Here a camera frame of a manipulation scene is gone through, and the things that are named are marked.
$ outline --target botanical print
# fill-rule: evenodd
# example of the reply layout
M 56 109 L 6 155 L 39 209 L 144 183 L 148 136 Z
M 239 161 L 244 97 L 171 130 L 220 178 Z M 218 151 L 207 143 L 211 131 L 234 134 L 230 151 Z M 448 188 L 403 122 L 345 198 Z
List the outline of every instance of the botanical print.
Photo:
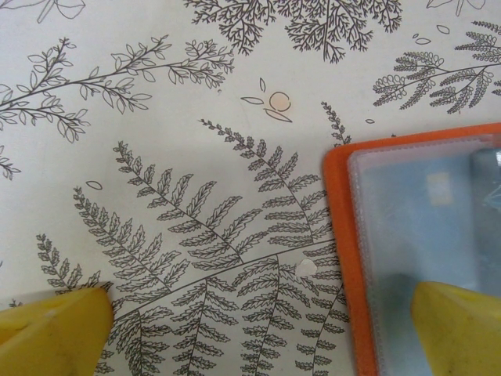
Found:
M 427 8 L 438 8 L 444 4 L 449 4 L 450 2 L 456 3 L 456 16 L 460 16 L 461 9 L 463 5 L 467 3 L 474 9 L 482 9 L 485 5 L 485 0 L 429 0 L 426 5 Z
M 426 95 L 432 98 L 432 107 L 450 106 L 448 114 L 479 104 L 494 80 L 491 70 L 501 65 L 501 47 L 496 37 L 501 35 L 501 27 L 482 21 L 474 21 L 473 25 L 487 29 L 488 34 L 482 33 L 482 29 L 469 31 L 467 37 L 472 42 L 458 45 L 455 50 L 472 51 L 473 60 L 483 64 L 469 63 L 463 68 L 445 69 L 444 59 L 433 52 L 405 52 L 396 59 L 394 70 L 408 74 L 389 74 L 377 80 L 373 90 L 380 94 L 380 98 L 374 106 L 403 99 L 412 86 L 414 93 L 400 106 L 401 110 L 415 105 Z M 501 86 L 501 81 L 494 81 L 493 85 Z M 501 96 L 501 89 L 494 89 L 491 93 Z
M 2 156 L 3 150 L 4 146 L 0 145 L 0 169 L 2 170 L 2 175 L 5 178 L 12 180 L 14 174 L 21 172 L 21 170 L 13 167 L 13 164 L 9 163 L 9 159 L 7 157 Z
M 262 78 L 259 79 L 259 87 L 261 88 L 262 92 L 266 92 L 266 83 Z M 271 94 L 266 100 L 266 102 L 268 102 L 268 105 L 265 104 L 265 101 L 263 99 L 255 96 L 243 96 L 240 99 L 249 104 L 254 104 L 255 106 L 270 106 L 271 108 L 263 108 L 263 110 L 269 117 L 274 118 L 278 121 L 286 121 L 288 123 L 292 123 L 292 120 L 290 120 L 284 114 L 285 112 L 287 112 L 287 110 L 290 109 L 290 106 L 292 104 L 290 102 L 290 97 L 285 92 L 274 92 L 273 94 Z
M 351 137 L 335 111 L 326 103 L 323 107 L 334 137 L 349 143 Z M 274 192 L 272 198 L 244 213 L 234 208 L 241 196 L 230 196 L 214 207 L 208 198 L 217 188 L 215 181 L 203 183 L 193 197 L 186 197 L 196 176 L 168 168 L 155 177 L 156 165 L 144 166 L 141 157 L 119 142 L 114 151 L 119 171 L 128 175 L 125 181 L 137 187 L 139 200 L 146 199 L 146 210 L 158 221 L 171 222 L 167 231 L 185 234 L 183 239 L 173 249 L 162 233 L 148 235 L 143 225 L 91 202 L 77 187 L 74 206 L 109 258 L 116 281 L 101 284 L 98 270 L 80 284 L 80 265 L 62 260 L 44 234 L 37 236 L 42 272 L 49 275 L 47 281 L 56 293 L 96 285 L 114 290 L 115 324 L 96 374 L 114 372 L 110 359 L 121 354 L 132 375 L 159 373 L 162 364 L 173 367 L 173 374 L 203 375 L 218 367 L 227 342 L 237 340 L 243 346 L 243 374 L 268 375 L 283 352 L 291 351 L 285 332 L 292 330 L 303 337 L 296 344 L 301 359 L 296 367 L 330 374 L 326 366 L 336 348 L 332 335 L 344 333 L 348 316 L 329 213 L 322 202 L 325 192 L 315 188 L 301 193 L 318 187 L 320 178 L 297 173 L 298 153 L 289 154 L 281 146 L 269 150 L 263 139 L 244 138 L 212 121 L 201 124 L 249 160 L 247 174 L 259 182 L 259 192 Z M 246 231 L 257 219 L 268 222 L 268 229 Z M 251 250 L 262 241 L 279 248 L 256 256 Z M 294 251 L 315 263 L 315 275 L 296 276 L 294 264 L 285 257 Z M 174 294 L 177 298 L 169 300 Z M 230 335 L 225 327 L 237 324 L 236 334 Z M 167 363 L 168 357 L 174 363 Z
M 399 0 L 184 0 L 195 9 L 195 24 L 217 23 L 219 31 L 241 54 L 249 55 L 276 15 L 290 20 L 286 32 L 300 51 L 315 50 L 324 61 L 339 63 L 347 47 L 366 51 L 373 37 L 372 18 L 387 33 L 402 22 Z
M 51 11 L 57 10 L 61 16 L 72 20 L 78 16 L 85 7 L 82 0 L 3 0 L 0 4 L 2 9 L 21 9 L 38 6 L 41 9 L 37 22 L 40 24 Z
M 127 44 L 124 52 L 111 54 L 115 61 L 115 69 L 111 72 L 103 73 L 97 66 L 88 76 L 72 80 L 63 76 L 66 69 L 73 66 L 67 54 L 77 47 L 69 39 L 62 38 L 58 45 L 29 55 L 28 59 L 34 64 L 29 83 L 18 84 L 14 89 L 0 85 L 0 131 L 4 125 L 35 126 L 39 121 L 46 121 L 54 124 L 61 136 L 73 143 L 90 126 L 85 120 L 87 109 L 68 110 L 59 97 L 60 89 L 78 88 L 85 101 L 94 95 L 101 96 L 111 108 L 123 114 L 126 110 L 148 109 L 144 102 L 152 96 L 133 92 L 133 88 L 137 78 L 155 82 L 157 70 L 166 70 L 174 85 L 190 80 L 209 89 L 217 88 L 225 80 L 225 74 L 232 72 L 232 51 L 218 47 L 212 40 L 188 42 L 186 56 L 166 62 L 166 51 L 171 48 L 167 38 L 167 35 L 151 38 L 152 45 L 139 43 L 132 47 Z M 12 165 L 7 167 L 9 170 L 4 166 L 6 164 L 2 167 L 7 171 L 4 175 L 10 179 L 12 173 L 19 172 L 11 169 Z

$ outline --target leafy branch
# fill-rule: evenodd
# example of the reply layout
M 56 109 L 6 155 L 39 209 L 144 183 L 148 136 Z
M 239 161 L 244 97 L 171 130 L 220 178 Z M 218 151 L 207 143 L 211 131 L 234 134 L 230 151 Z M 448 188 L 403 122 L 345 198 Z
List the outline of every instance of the leafy branch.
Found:
M 38 120 L 45 119 L 56 124 L 59 133 L 72 143 L 85 133 L 84 127 L 90 125 L 83 120 L 87 110 L 67 112 L 56 94 L 59 89 L 77 86 L 84 100 L 100 94 L 110 107 L 123 114 L 126 109 L 148 109 L 143 101 L 151 95 L 132 92 L 139 76 L 155 82 L 153 73 L 161 69 L 167 71 L 169 80 L 175 85 L 189 79 L 195 84 L 205 83 L 211 89 L 225 80 L 224 74 L 232 72 L 232 52 L 226 47 L 219 48 L 212 40 L 186 43 L 186 59 L 165 63 L 164 51 L 171 47 L 166 43 L 167 37 L 151 38 L 151 47 L 139 43 L 134 48 L 127 44 L 125 52 L 111 54 L 114 70 L 100 74 L 96 67 L 88 77 L 77 80 L 63 76 L 65 68 L 73 66 L 67 59 L 67 52 L 76 48 L 67 38 L 60 39 L 58 45 L 47 51 L 28 56 L 34 64 L 29 84 L 16 85 L 16 96 L 14 89 L 0 85 L 0 130 L 4 123 L 36 125 Z
M 275 21 L 275 14 L 290 19 L 285 27 L 294 48 L 322 51 L 324 61 L 338 63 L 350 49 L 366 51 L 373 32 L 367 19 L 372 17 L 387 33 L 396 31 L 402 21 L 398 0 L 185 0 L 195 9 L 193 22 L 217 23 L 219 31 L 238 53 L 249 55 L 261 39 L 264 27 Z
M 138 309 L 124 317 L 115 320 L 108 338 L 108 345 L 116 343 L 117 352 L 125 353 L 132 376 L 146 376 L 158 374 L 157 365 L 165 360 L 158 353 L 169 348 L 162 338 L 172 332 L 165 324 L 152 324 L 172 315 L 170 309 L 160 305 L 140 312 Z
M 86 283 L 78 286 L 78 283 L 83 277 L 80 264 L 77 264 L 77 266 L 71 270 L 70 261 L 68 260 L 68 258 L 65 258 L 61 262 L 59 251 L 57 250 L 56 247 L 52 246 L 51 240 L 47 238 L 45 234 L 37 235 L 37 240 L 40 242 L 38 243 L 38 250 L 40 250 L 40 252 L 38 253 L 38 258 L 45 263 L 45 265 L 41 266 L 41 271 L 44 274 L 48 274 L 49 276 L 51 276 L 50 278 L 47 279 L 47 282 L 52 287 L 58 289 L 56 290 L 56 294 L 60 295 L 70 291 L 80 290 L 81 288 L 96 287 L 96 286 L 99 286 L 106 292 L 108 292 L 109 289 L 113 286 L 113 283 L 111 282 L 106 282 L 104 284 L 101 284 L 99 282 L 99 278 L 101 276 L 100 270 L 92 274 L 88 278 Z M 16 307 L 21 305 L 22 303 L 20 302 L 16 303 L 16 301 L 13 300 L 13 303 L 11 303 L 9 306 Z M 101 360 L 106 360 L 110 358 L 113 354 L 114 353 L 112 351 L 103 350 L 101 352 L 100 358 Z M 107 374 L 113 371 L 114 369 L 108 366 L 106 361 L 99 361 L 96 366 L 95 373 Z
M 3 149 L 4 146 L 0 145 L 0 168 L 3 170 L 3 176 L 9 180 L 12 180 L 14 174 L 21 172 L 21 170 L 14 168 L 13 163 L 9 163 L 9 159 L 7 157 L 2 157 Z
M 223 128 L 221 125 L 214 125 L 212 121 L 200 121 L 210 130 L 214 130 L 219 136 L 225 137 L 225 142 L 235 143 L 234 150 L 242 151 L 241 157 L 252 160 L 248 169 L 256 171 L 254 181 L 260 182 L 259 192 L 272 192 L 274 190 L 287 190 L 287 195 L 274 197 L 263 204 L 263 208 L 278 208 L 294 205 L 296 211 L 278 211 L 265 216 L 267 220 L 280 220 L 268 228 L 270 233 L 306 233 L 297 236 L 276 236 L 269 239 L 270 244 L 280 244 L 286 247 L 299 247 L 313 244 L 315 240 L 321 239 L 330 233 L 330 224 L 323 223 L 329 218 L 327 208 L 318 211 L 311 211 L 313 206 L 325 196 L 325 191 L 320 190 L 303 196 L 298 196 L 298 192 L 305 187 L 317 182 L 320 178 L 317 175 L 302 175 L 290 179 L 296 168 L 298 155 L 295 153 L 287 162 L 280 165 L 282 160 L 282 147 L 278 146 L 273 155 L 266 159 L 267 144 L 261 139 L 256 145 L 252 137 L 246 139 L 238 132 L 233 132 L 230 128 Z
M 203 184 L 189 204 L 183 207 L 183 198 L 188 189 L 189 181 L 193 177 L 192 174 L 181 177 L 176 183 L 172 194 L 168 197 L 171 189 L 172 169 L 165 170 L 156 186 L 154 186 L 154 164 L 143 172 L 141 157 L 134 158 L 132 151 L 128 149 L 128 145 L 121 141 L 118 143 L 118 147 L 114 148 L 114 151 L 120 154 L 117 162 L 124 165 L 119 170 L 127 174 L 132 173 L 134 176 L 128 183 L 134 186 L 142 186 L 137 193 L 137 197 L 155 196 L 148 204 L 148 208 L 169 207 L 166 212 L 158 216 L 157 220 L 185 219 L 185 222 L 171 226 L 168 230 L 172 233 L 196 232 L 195 236 L 179 243 L 183 247 L 195 248 L 188 251 L 192 257 L 201 260 L 194 262 L 194 267 L 202 270 L 215 270 L 242 264 L 242 254 L 252 249 L 267 235 L 266 232 L 254 233 L 235 244 L 235 240 L 240 233 L 246 229 L 248 223 L 252 222 L 261 213 L 261 209 L 247 211 L 234 219 L 222 232 L 217 231 L 217 228 L 222 224 L 222 220 L 229 214 L 230 209 L 242 197 L 229 197 L 214 209 L 212 215 L 206 220 L 202 220 L 199 214 L 216 182 L 212 181 Z
M 108 248 L 103 253 L 111 258 L 110 264 L 120 269 L 114 276 L 126 281 L 117 286 L 120 292 L 131 293 L 124 300 L 144 303 L 167 295 L 188 268 L 186 259 L 172 265 L 181 253 L 160 253 L 161 233 L 145 247 L 146 233 L 142 226 L 132 235 L 132 219 L 121 225 L 117 213 L 110 217 L 105 208 L 91 203 L 81 188 L 74 191 L 75 207 L 89 232 L 98 238 L 99 245 Z
M 256 309 L 243 316 L 243 319 L 250 323 L 267 322 L 265 326 L 254 325 L 243 329 L 245 334 L 256 339 L 247 340 L 242 344 L 247 351 L 241 356 L 247 364 L 242 366 L 241 370 L 246 374 L 267 376 L 266 371 L 274 368 L 272 360 L 280 357 L 277 349 L 287 345 L 287 341 L 279 336 L 280 331 L 294 329 L 290 319 L 301 319 L 301 314 L 291 301 L 310 306 L 309 298 L 294 284 L 315 294 L 319 292 L 308 278 L 296 277 L 293 266 L 280 265 L 278 256 L 270 256 L 243 268 L 233 286 L 241 284 L 243 285 L 238 292 L 239 296 L 252 294 L 242 305 L 242 310 Z
M 318 267 L 317 273 L 312 276 L 313 278 L 324 281 L 331 280 L 333 283 L 335 283 L 335 281 L 339 281 L 339 283 L 341 282 L 341 272 L 339 270 L 333 269 L 339 266 L 339 259 L 336 256 L 335 244 L 329 244 L 315 250 L 303 251 L 303 254 L 312 259 L 315 265 Z M 314 297 L 312 298 L 312 302 L 320 309 L 326 310 L 326 313 L 306 314 L 306 319 L 310 323 L 313 323 L 313 325 L 315 325 L 316 327 L 318 327 L 318 324 L 321 324 L 321 326 L 319 329 L 315 328 L 301 330 L 301 333 L 306 338 L 311 338 L 309 339 L 310 342 L 311 340 L 315 341 L 313 345 L 310 345 L 309 343 L 305 345 L 297 345 L 297 350 L 305 354 L 306 356 L 312 356 L 312 361 L 301 362 L 296 360 L 296 367 L 302 369 L 303 371 L 311 371 L 312 376 L 327 376 L 329 374 L 329 371 L 315 370 L 316 368 L 318 369 L 318 367 L 327 366 L 332 363 L 332 360 L 327 356 L 319 355 L 319 350 L 333 351 L 336 348 L 336 345 L 334 343 L 322 339 L 323 333 L 344 333 L 344 328 L 336 324 L 346 324 L 349 322 L 345 308 L 346 298 L 344 296 L 342 285 L 337 286 L 333 283 L 315 284 L 316 288 L 318 288 L 323 293 L 323 295 L 326 295 L 327 298 Z
M 249 55 L 259 43 L 264 30 L 262 26 L 268 26 L 276 19 L 273 16 L 273 2 L 270 0 L 226 0 L 225 5 L 219 5 L 218 0 L 185 0 L 185 6 L 190 5 L 195 8 L 193 23 L 219 22 L 221 34 L 238 53 L 244 55 Z
M 223 356 L 223 351 L 211 343 L 228 342 L 229 338 L 207 322 L 236 325 L 238 321 L 226 312 L 236 311 L 239 307 L 217 291 L 231 292 L 235 288 L 217 277 L 209 277 L 173 301 L 173 306 L 186 307 L 183 313 L 172 318 L 174 322 L 184 323 L 174 330 L 175 335 L 183 337 L 174 347 L 184 350 L 172 358 L 175 362 L 182 363 L 174 374 L 202 375 L 199 370 L 210 370 L 216 366 L 208 356 L 211 359 Z
M 473 24 L 499 34 L 499 26 L 493 23 L 475 21 Z M 501 65 L 501 46 L 497 45 L 497 37 L 492 34 L 467 32 L 467 37 L 473 42 L 458 45 L 455 50 L 477 52 L 472 55 L 473 59 L 485 64 L 448 70 L 443 67 L 444 59 L 432 52 L 405 52 L 396 59 L 394 70 L 407 74 L 390 74 L 377 80 L 373 90 L 380 94 L 380 98 L 374 106 L 403 99 L 408 94 L 407 88 L 412 85 L 415 85 L 414 93 L 400 106 L 401 110 L 413 106 L 426 95 L 433 99 L 430 102 L 432 107 L 451 106 L 448 114 L 454 114 L 466 105 L 472 108 L 479 104 L 494 77 L 488 68 Z M 432 91 L 437 85 L 440 88 Z M 494 82 L 494 85 L 501 86 L 501 81 Z M 499 89 L 492 93 L 501 96 Z
M 351 142 L 351 136 L 345 135 L 346 128 L 341 124 L 341 119 L 337 116 L 336 111 L 334 111 L 331 105 L 327 102 L 322 102 L 322 107 L 326 111 L 329 121 L 332 123 L 330 127 L 334 130 L 332 136 L 341 143 L 335 143 L 334 147 L 340 145 L 347 145 Z

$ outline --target patterned surface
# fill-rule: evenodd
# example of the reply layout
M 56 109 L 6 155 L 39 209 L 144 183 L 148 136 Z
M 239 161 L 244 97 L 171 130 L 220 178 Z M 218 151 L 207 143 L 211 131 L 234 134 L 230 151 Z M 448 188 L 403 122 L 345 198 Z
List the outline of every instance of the patterned surface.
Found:
M 323 155 L 501 115 L 501 4 L 409 3 L 0 1 L 1 308 L 106 288 L 96 374 L 353 375 Z

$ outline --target orange frame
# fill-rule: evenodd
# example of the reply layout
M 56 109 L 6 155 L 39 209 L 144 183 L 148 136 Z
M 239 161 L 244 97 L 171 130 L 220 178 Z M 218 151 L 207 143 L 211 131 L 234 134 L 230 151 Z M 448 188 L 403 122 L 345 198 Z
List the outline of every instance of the orange frame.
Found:
M 351 204 L 348 158 L 357 150 L 385 146 L 422 143 L 439 139 L 452 139 L 501 132 L 501 123 L 454 128 L 444 131 L 420 133 L 364 143 L 353 143 L 331 150 L 323 162 L 323 174 L 337 240 L 337 253 L 341 262 L 344 289 L 348 300 L 356 367 L 359 376 L 378 376 L 377 359 L 373 347 L 369 306 L 359 254 L 355 215 Z

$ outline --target black ink illustration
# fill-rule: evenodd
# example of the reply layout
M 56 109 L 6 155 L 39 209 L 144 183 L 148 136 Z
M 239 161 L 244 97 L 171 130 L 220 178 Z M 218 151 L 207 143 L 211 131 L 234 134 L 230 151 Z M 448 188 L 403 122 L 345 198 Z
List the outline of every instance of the black ink illustration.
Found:
M 47 279 L 47 283 L 56 289 L 56 294 L 65 294 L 70 291 L 79 290 L 86 287 L 96 287 L 99 286 L 103 288 L 106 292 L 113 286 L 111 282 L 101 283 L 99 278 L 101 277 L 101 270 L 93 273 L 84 284 L 80 284 L 83 277 L 83 272 L 80 264 L 77 264 L 73 269 L 71 269 L 70 261 L 65 258 L 61 262 L 60 253 L 56 247 L 52 246 L 52 242 L 45 234 L 37 235 L 37 240 L 40 242 L 38 246 L 38 258 L 44 263 L 41 266 L 41 271 L 44 274 L 51 276 Z M 10 307 L 16 307 L 23 305 L 20 302 L 13 300 Z M 95 370 L 95 374 L 108 374 L 113 372 L 114 369 L 108 364 L 106 360 L 110 358 L 114 353 L 104 349 L 101 352 L 100 361 L 98 362 Z
M 169 194 L 172 169 L 165 170 L 155 186 L 153 184 L 154 164 L 150 165 L 142 174 L 141 157 L 134 158 L 127 144 L 120 142 L 114 151 L 120 155 L 117 159 L 118 163 L 124 165 L 120 168 L 120 171 L 133 176 L 128 183 L 134 186 L 142 186 L 137 196 L 153 197 L 147 205 L 148 208 L 165 207 L 157 220 L 172 221 L 181 219 L 181 222 L 178 221 L 178 224 L 168 227 L 168 230 L 172 233 L 194 233 L 179 245 L 192 248 L 188 250 L 188 253 L 198 259 L 193 263 L 195 268 L 216 270 L 243 264 L 242 255 L 267 235 L 266 232 L 260 232 L 253 233 L 244 239 L 239 238 L 240 233 L 246 229 L 247 225 L 261 213 L 261 209 L 247 211 L 234 219 L 226 228 L 220 228 L 222 220 L 242 198 L 241 196 L 228 197 L 205 220 L 199 217 L 216 182 L 211 181 L 203 184 L 186 205 L 183 199 L 193 177 L 192 174 L 182 176 L 175 184 L 175 188 L 172 189 L 172 193 Z
M 278 256 L 246 266 L 233 285 L 240 286 L 239 296 L 250 295 L 242 310 L 252 311 L 243 316 L 252 323 L 243 328 L 252 339 L 242 344 L 246 351 L 241 354 L 245 362 L 241 370 L 245 374 L 268 376 L 266 371 L 274 368 L 273 360 L 279 358 L 281 348 L 287 346 L 280 333 L 293 330 L 293 322 L 302 318 L 294 305 L 301 303 L 310 307 L 310 299 L 300 288 L 319 292 L 308 278 L 296 277 L 293 266 L 281 264 Z
M 456 16 L 460 16 L 461 9 L 463 5 L 467 2 L 474 9 L 482 9 L 485 5 L 485 0 L 428 0 L 427 8 L 438 8 L 444 4 L 449 4 L 450 2 L 456 4 Z
M 96 182 L 95 180 L 89 180 L 85 182 L 89 188 L 93 188 L 94 190 L 103 190 L 103 184 L 100 182 Z
M 336 111 L 334 111 L 331 105 L 327 104 L 327 102 L 322 102 L 322 107 L 329 117 L 331 128 L 334 130 L 332 137 L 337 140 L 334 147 L 351 143 L 351 136 L 345 135 L 346 128 L 341 124 L 341 119 L 337 116 Z M 374 120 L 367 119 L 366 122 L 372 124 L 374 123 Z
M 336 123 L 332 109 L 330 113 Z M 75 207 L 90 234 L 103 247 L 118 279 L 112 287 L 115 324 L 96 372 L 113 372 L 106 359 L 124 356 L 131 375 L 161 373 L 162 367 L 168 367 L 173 374 L 203 375 L 219 366 L 227 342 L 250 336 L 242 339 L 246 349 L 242 368 L 254 370 L 252 374 L 268 374 L 267 370 L 276 367 L 275 359 L 282 351 L 296 347 L 285 339 L 286 332 L 303 326 L 299 321 L 303 313 L 308 325 L 305 330 L 317 325 L 309 319 L 318 312 L 315 299 L 328 299 L 323 296 L 329 292 L 323 290 L 330 285 L 334 290 L 340 288 L 338 274 L 333 274 L 331 267 L 336 257 L 328 211 L 321 202 L 325 192 L 319 190 L 319 177 L 293 177 L 297 153 L 282 163 L 285 152 L 280 146 L 268 154 L 264 140 L 256 143 L 229 128 L 223 130 L 209 121 L 202 124 L 217 130 L 226 142 L 246 154 L 244 157 L 253 159 L 251 171 L 266 175 L 257 180 L 256 189 L 272 196 L 268 195 L 262 208 L 231 219 L 243 200 L 241 196 L 230 196 L 219 206 L 209 208 L 207 198 L 215 182 L 199 184 L 193 191 L 196 176 L 176 176 L 170 168 L 155 179 L 155 165 L 143 166 L 141 157 L 134 156 L 126 144 L 118 143 L 114 151 L 120 172 L 128 174 L 128 184 L 138 187 L 138 199 L 148 200 L 145 206 L 155 212 L 159 221 L 172 221 L 167 227 L 170 233 L 189 235 L 180 242 L 176 238 L 180 248 L 172 250 L 174 242 L 170 241 L 170 250 L 165 251 L 162 248 L 168 237 L 159 233 L 147 239 L 143 226 L 134 227 L 132 219 L 122 221 L 118 214 L 92 203 L 82 188 L 75 189 Z M 344 141 L 349 142 L 351 138 L 345 135 L 344 128 L 341 130 L 341 124 L 337 126 Z M 300 195 L 307 187 L 310 190 Z M 194 192 L 189 199 L 188 192 Z M 286 211 L 286 206 L 293 207 L 292 211 Z M 249 232 L 247 225 L 263 212 L 266 220 L 274 224 L 266 231 Z M 302 235 L 296 236 L 297 229 Z M 265 238 L 280 249 L 267 255 L 250 252 Z M 59 252 L 45 236 L 39 240 L 39 257 L 46 262 L 44 273 L 50 272 L 55 280 L 49 283 L 57 285 L 58 290 L 74 288 L 73 279 L 82 278 L 80 266 L 70 267 L 67 259 L 60 261 Z M 318 251 L 323 247 L 330 249 L 328 255 Z M 304 255 L 323 269 L 311 277 L 298 277 L 295 266 L 282 258 L 299 251 L 305 251 Z M 321 281 L 319 287 L 314 280 Z M 335 303 L 342 301 L 340 293 Z M 338 310 L 341 308 L 334 307 L 335 312 Z M 247 323 L 243 332 L 228 330 L 238 324 L 237 317 Z M 318 328 L 319 337 L 322 335 L 318 339 L 319 352 L 329 351 L 323 341 L 328 342 L 330 325 L 325 322 L 323 329 Z M 328 354 L 322 353 L 317 361 L 322 359 L 320 356 Z
M 320 291 L 319 297 L 312 298 L 312 303 L 318 306 L 325 313 L 309 313 L 306 319 L 312 323 L 312 329 L 303 329 L 301 333 L 306 338 L 312 338 L 314 345 L 298 344 L 297 350 L 306 356 L 311 357 L 311 361 L 296 360 L 296 367 L 303 371 L 311 371 L 313 375 L 328 375 L 328 369 L 319 371 L 320 367 L 328 366 L 332 360 L 327 357 L 329 351 L 333 351 L 337 346 L 335 343 L 323 338 L 323 334 L 344 333 L 344 324 L 349 322 L 346 297 L 341 286 L 326 283 L 329 280 L 341 281 L 341 271 L 339 271 L 339 259 L 336 254 L 335 244 L 328 244 L 321 248 L 303 251 L 318 267 L 318 271 L 312 276 L 313 279 L 323 281 L 316 284 Z M 312 343 L 311 339 L 305 339 L 306 343 Z
M 418 38 L 415 40 L 417 45 L 428 45 L 431 43 L 431 40 L 428 38 Z
M 217 365 L 211 359 L 221 357 L 223 351 L 211 343 L 229 342 L 230 339 L 214 324 L 238 324 L 228 313 L 239 307 L 221 295 L 229 291 L 235 291 L 235 288 L 217 277 L 209 277 L 174 300 L 174 306 L 186 307 L 183 313 L 172 317 L 172 321 L 182 323 L 179 329 L 173 331 L 174 335 L 183 337 L 175 348 L 184 350 L 172 358 L 180 363 L 174 374 L 201 374 L 201 371 Z
M 398 0 L 185 0 L 195 9 L 195 24 L 217 23 L 238 53 L 249 55 L 276 14 L 290 19 L 287 34 L 300 51 L 320 51 L 324 61 L 338 63 L 346 47 L 366 51 L 373 37 L 367 20 L 373 18 L 387 33 L 398 29 L 402 7 Z
M 497 45 L 497 35 L 501 35 L 501 27 L 493 23 L 474 21 L 474 25 L 490 30 L 491 34 L 477 31 L 467 32 L 471 43 L 458 45 L 456 51 L 472 51 L 474 60 L 483 64 L 468 64 L 467 67 L 445 69 L 444 59 L 432 52 L 405 52 L 396 59 L 396 72 L 408 72 L 405 75 L 390 74 L 376 81 L 373 90 L 380 94 L 374 106 L 403 99 L 407 90 L 415 87 L 414 93 L 400 106 L 401 110 L 409 108 L 428 95 L 432 107 L 450 106 L 448 114 L 454 114 L 464 107 L 474 107 L 480 103 L 494 74 L 490 71 L 501 65 L 501 47 Z M 501 86 L 501 81 L 494 81 Z M 501 89 L 492 91 L 501 96 Z
M 37 22 L 41 24 L 47 15 L 54 9 L 68 20 L 78 16 L 85 7 L 82 0 L 3 0 L 1 9 L 22 9 L 31 6 L 39 6 L 41 9 Z
M 259 79 L 259 86 L 262 92 L 266 92 L 266 83 L 265 80 L 263 80 L 262 78 Z M 263 99 L 255 96 L 244 96 L 240 99 L 244 100 L 247 103 L 258 106 L 266 105 Z M 285 92 L 274 92 L 266 100 L 266 102 L 268 102 L 269 106 L 271 107 L 263 109 L 268 116 L 279 121 L 286 121 L 288 123 L 292 123 L 292 120 L 290 120 L 287 116 L 285 116 L 285 114 L 283 114 L 284 112 L 290 109 L 291 105 L 290 98 Z
M 132 92 L 137 77 L 155 82 L 153 73 L 163 70 L 175 85 L 190 80 L 211 89 L 217 88 L 225 80 L 225 74 L 232 72 L 232 52 L 226 47 L 219 48 L 213 41 L 186 43 L 187 58 L 165 63 L 165 51 L 171 47 L 166 42 L 167 37 L 151 38 L 152 46 L 139 43 L 134 48 L 127 45 L 125 52 L 111 54 L 115 62 L 111 72 L 101 73 L 96 67 L 88 77 L 73 80 L 62 75 L 65 68 L 73 66 L 67 53 L 76 48 L 67 38 L 60 39 L 58 45 L 39 55 L 28 56 L 34 64 L 29 84 L 19 84 L 14 89 L 0 85 L 0 130 L 4 123 L 36 125 L 43 119 L 54 124 L 72 143 L 78 141 L 85 127 L 90 125 L 84 120 L 87 110 L 68 111 L 58 97 L 60 89 L 78 88 L 84 100 L 99 95 L 111 108 L 123 114 L 127 109 L 148 109 L 144 101 L 151 95 Z
M 313 244 L 331 233 L 327 208 L 314 210 L 315 204 L 321 201 L 326 193 L 317 190 L 311 194 L 301 194 L 300 191 L 320 180 L 317 175 L 308 174 L 291 178 L 297 165 L 299 156 L 294 153 L 286 162 L 281 163 L 283 150 L 281 146 L 275 148 L 270 155 L 266 141 L 261 139 L 256 143 L 252 137 L 246 139 L 238 132 L 221 125 L 214 125 L 211 121 L 201 120 L 201 123 L 218 135 L 225 137 L 225 142 L 235 143 L 234 150 L 240 151 L 240 156 L 250 161 L 249 171 L 255 172 L 255 182 L 262 182 L 259 192 L 280 190 L 285 195 L 267 200 L 263 208 L 281 208 L 279 211 L 265 216 L 268 221 L 279 221 L 268 228 L 269 233 L 287 233 L 287 235 L 269 238 L 270 244 L 279 244 L 285 247 L 304 247 Z
M 2 156 L 3 150 L 4 146 L 0 145 L 0 169 L 2 170 L 2 175 L 5 178 L 12 180 L 14 174 L 21 172 L 21 170 L 19 170 L 18 168 L 14 168 L 13 163 L 12 162 L 9 163 L 9 159 L 7 157 Z
M 451 29 L 449 29 L 448 27 L 446 27 L 444 25 L 437 25 L 437 30 L 445 35 L 451 34 Z
M 124 301 L 144 303 L 171 291 L 186 272 L 189 261 L 183 259 L 175 263 L 181 255 L 178 251 L 160 252 L 161 233 L 146 246 L 144 228 L 139 226 L 133 232 L 132 219 L 121 224 L 117 213 L 110 216 L 105 208 L 91 203 L 81 188 L 75 188 L 74 199 L 89 232 L 106 248 L 103 253 L 110 257 L 110 264 L 120 269 L 114 276 L 125 281 L 116 287 L 128 294 L 123 297 Z

